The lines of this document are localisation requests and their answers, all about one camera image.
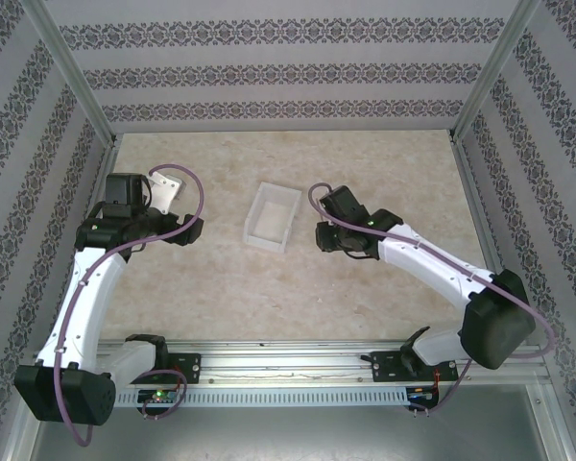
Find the marble surface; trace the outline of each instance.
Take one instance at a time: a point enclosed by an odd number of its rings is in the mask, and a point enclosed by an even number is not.
[[[114,171],[142,173],[165,162],[203,181],[203,235],[191,246],[158,242],[132,257],[105,339],[135,332],[180,340],[405,339],[425,325],[461,319],[391,265],[321,253],[319,216],[306,199],[314,182],[345,184],[370,212],[385,207],[484,266],[444,131],[126,134]],[[242,241],[261,182],[303,191],[283,255]],[[192,212],[197,200],[190,181],[172,209]]]

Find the white plastic container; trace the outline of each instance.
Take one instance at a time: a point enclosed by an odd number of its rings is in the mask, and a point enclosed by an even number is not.
[[[246,218],[243,241],[258,248],[285,253],[300,195],[300,190],[262,182]]]

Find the enclosure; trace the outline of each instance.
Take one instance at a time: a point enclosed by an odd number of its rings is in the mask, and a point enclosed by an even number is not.
[[[51,331],[104,178],[166,162],[200,176],[203,234],[132,256],[99,355],[162,334],[201,354],[200,383],[156,426],[129,387],[84,451],[13,377]],[[373,404],[392,386],[361,355],[461,313],[392,265],[320,252],[315,182],[519,274],[554,352],[473,367],[430,421]],[[286,206],[278,231],[247,224],[262,183]],[[172,210],[197,200],[186,181]],[[242,395],[270,400],[227,408]],[[303,405],[271,404],[286,396]],[[0,459],[115,459],[118,440],[128,459],[576,459],[576,0],[0,0]]]

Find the patterned wallpaper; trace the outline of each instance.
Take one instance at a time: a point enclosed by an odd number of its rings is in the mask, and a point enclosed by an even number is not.
[[[576,446],[576,2],[539,6],[463,146],[499,257],[557,333]]]
[[[49,332],[104,151],[19,3],[0,0],[0,444],[15,369]]]
[[[516,0],[79,3],[48,6],[113,129],[146,132],[451,128]]]

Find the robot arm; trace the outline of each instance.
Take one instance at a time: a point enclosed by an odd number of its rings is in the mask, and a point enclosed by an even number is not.
[[[462,324],[422,328],[403,345],[402,362],[414,375],[422,364],[434,366],[462,358],[472,358],[483,367],[497,369],[534,331],[535,320],[531,315],[474,280],[474,276],[478,276],[477,279],[490,281],[527,303],[522,282],[511,271],[496,275],[472,266],[428,242],[385,209],[369,214],[345,186],[327,193],[320,203],[326,213],[341,221],[361,228],[391,231],[397,236],[371,235],[321,222],[316,228],[316,241],[323,252],[364,253],[394,264],[432,287],[463,313]],[[416,244],[405,243],[400,237],[408,237],[406,240]],[[471,276],[454,269],[448,261],[467,269]]]
[[[148,197],[145,197],[143,186]],[[77,229],[75,262],[70,284],[56,324],[34,366],[21,365],[15,387],[41,421],[62,421],[54,394],[53,368],[58,337],[75,290],[89,267],[109,250],[141,238],[179,228],[178,216],[168,210],[183,189],[181,180],[154,172],[151,177],[111,174],[106,200],[97,204]],[[184,217],[183,222],[192,218]],[[203,220],[165,241],[184,246],[201,234]],[[164,338],[133,335],[101,363],[97,363],[98,340],[108,305],[132,248],[111,255],[85,284],[68,322],[61,352],[61,389],[73,423],[102,425],[110,415],[115,395],[138,376],[152,369],[168,368]]]

